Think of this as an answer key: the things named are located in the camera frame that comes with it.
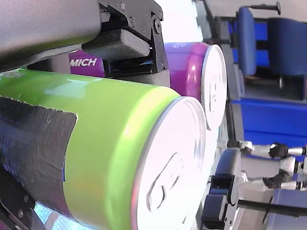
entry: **purple can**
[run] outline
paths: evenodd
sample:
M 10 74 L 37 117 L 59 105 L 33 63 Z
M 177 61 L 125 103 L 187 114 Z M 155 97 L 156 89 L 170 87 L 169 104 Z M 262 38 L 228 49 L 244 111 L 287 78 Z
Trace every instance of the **purple can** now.
M 166 43 L 171 88 L 182 96 L 197 98 L 205 111 L 209 130 L 216 130 L 223 119 L 227 75 L 221 48 L 206 43 Z M 71 73 L 104 77 L 101 58 L 79 50 L 70 53 Z

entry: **can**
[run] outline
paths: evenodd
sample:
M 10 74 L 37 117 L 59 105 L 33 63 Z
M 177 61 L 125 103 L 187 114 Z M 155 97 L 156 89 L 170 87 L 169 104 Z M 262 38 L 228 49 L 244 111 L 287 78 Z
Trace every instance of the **can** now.
M 206 114 L 207 128 L 216 130 L 222 122 L 227 99 L 227 72 L 218 45 L 165 43 L 171 88 L 182 96 L 197 98 Z M 71 72 L 104 77 L 100 58 L 83 51 L 70 54 Z
M 37 202 L 94 229 L 175 230 L 183 221 L 204 162 L 197 99 L 16 70 L 0 74 L 0 101 L 5 168 Z

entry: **pull tab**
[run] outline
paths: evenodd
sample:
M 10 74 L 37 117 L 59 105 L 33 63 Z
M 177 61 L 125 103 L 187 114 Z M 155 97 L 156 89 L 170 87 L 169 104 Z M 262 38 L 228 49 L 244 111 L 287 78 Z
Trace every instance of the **pull tab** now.
M 148 210 L 158 210 L 165 202 L 167 194 L 175 187 L 183 170 L 183 158 L 180 153 L 175 153 L 167 162 L 163 170 L 153 182 L 147 194 Z

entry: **white wall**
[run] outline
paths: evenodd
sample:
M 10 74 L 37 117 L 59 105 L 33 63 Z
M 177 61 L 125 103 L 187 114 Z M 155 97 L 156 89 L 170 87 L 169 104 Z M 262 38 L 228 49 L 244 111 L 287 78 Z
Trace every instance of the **white wall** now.
M 164 42 L 201 42 L 202 34 L 196 22 L 196 8 L 191 0 L 155 0 L 164 13 Z

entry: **green can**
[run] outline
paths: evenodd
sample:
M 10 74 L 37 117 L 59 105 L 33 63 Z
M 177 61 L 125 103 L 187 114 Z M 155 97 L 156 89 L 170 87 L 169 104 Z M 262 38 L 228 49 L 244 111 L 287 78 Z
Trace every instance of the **green can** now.
M 196 99 L 32 70 L 0 74 L 0 96 L 5 166 L 35 200 L 93 229 L 182 222 L 178 206 L 189 206 L 182 197 L 193 195 L 205 148 Z

